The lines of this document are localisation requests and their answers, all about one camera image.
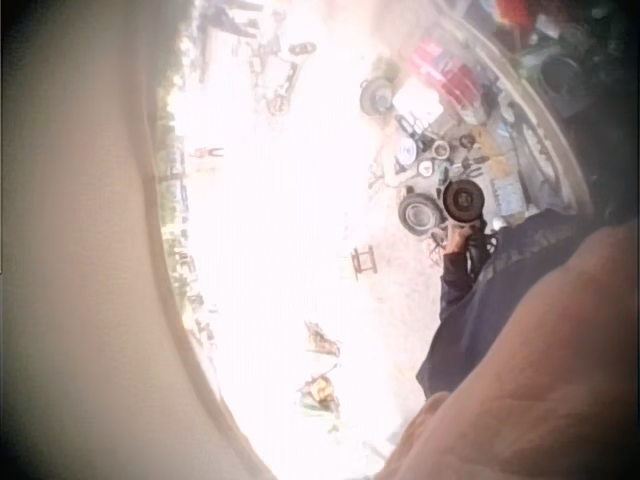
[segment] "debris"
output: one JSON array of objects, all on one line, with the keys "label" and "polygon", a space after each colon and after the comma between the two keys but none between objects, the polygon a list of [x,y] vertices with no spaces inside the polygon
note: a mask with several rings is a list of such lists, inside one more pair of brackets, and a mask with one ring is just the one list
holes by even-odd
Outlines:
[{"label": "debris", "polygon": [[308,352],[322,353],[336,358],[340,356],[340,347],[338,344],[330,340],[317,323],[305,322],[305,325],[309,332],[307,343]]}]

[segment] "person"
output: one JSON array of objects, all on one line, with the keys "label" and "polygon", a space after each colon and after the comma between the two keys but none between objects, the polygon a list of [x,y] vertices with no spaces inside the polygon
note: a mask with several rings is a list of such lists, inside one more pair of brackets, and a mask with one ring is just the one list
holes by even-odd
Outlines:
[{"label": "person", "polygon": [[466,253],[472,227],[450,224],[442,257],[440,325],[417,374],[427,398],[462,383],[527,291],[566,262],[591,229],[590,222],[552,209],[502,228],[495,252],[474,281]]},{"label": "person", "polygon": [[201,16],[201,25],[208,25],[222,32],[242,38],[258,38],[256,33],[248,30],[260,29],[260,25],[255,18],[249,19],[244,23],[239,23],[229,14],[229,10],[262,12],[264,10],[263,5],[243,0],[216,0],[209,2],[207,7],[207,11],[203,12]]},{"label": "person", "polygon": [[474,285],[456,231],[437,385],[376,480],[640,478],[638,221],[593,230],[555,212],[507,228],[510,256],[496,249]]},{"label": "person", "polygon": [[195,149],[189,155],[192,158],[204,159],[204,158],[220,158],[224,156],[224,148],[221,147],[201,147]]}]

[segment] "car tire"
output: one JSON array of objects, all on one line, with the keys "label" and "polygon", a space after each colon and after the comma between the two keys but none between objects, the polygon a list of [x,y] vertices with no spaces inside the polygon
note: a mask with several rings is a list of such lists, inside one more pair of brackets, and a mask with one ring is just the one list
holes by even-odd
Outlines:
[{"label": "car tire", "polygon": [[423,237],[444,222],[444,214],[435,199],[423,193],[408,193],[398,206],[398,218],[412,235]]}]

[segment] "ground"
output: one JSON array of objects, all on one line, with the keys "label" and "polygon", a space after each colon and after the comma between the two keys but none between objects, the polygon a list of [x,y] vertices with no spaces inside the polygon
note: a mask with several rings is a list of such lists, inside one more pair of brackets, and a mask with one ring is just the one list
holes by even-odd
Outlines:
[{"label": "ground", "polygon": [[[289,23],[304,25],[290,37],[318,51],[275,125],[256,122],[233,37],[212,32],[213,68],[203,88],[189,88],[186,141],[225,149],[215,171],[188,185],[200,288],[221,312],[216,368],[238,424],[281,479],[379,468],[362,445],[388,450],[424,402],[415,373],[438,325],[439,269],[401,227],[396,191],[367,188],[382,135],[358,104],[379,47],[372,10],[328,3],[289,12]],[[379,273],[356,281],[348,253],[368,245]],[[332,379],[342,448],[294,406],[297,388],[321,369],[304,352],[305,321],[341,342]]]}]

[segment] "skin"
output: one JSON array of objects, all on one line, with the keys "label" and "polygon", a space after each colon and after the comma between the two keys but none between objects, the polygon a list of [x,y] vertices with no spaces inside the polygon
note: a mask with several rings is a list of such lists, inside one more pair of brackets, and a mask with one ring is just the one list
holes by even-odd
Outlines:
[{"label": "skin", "polygon": [[638,453],[637,274],[637,221],[587,238],[376,478],[620,478]]}]

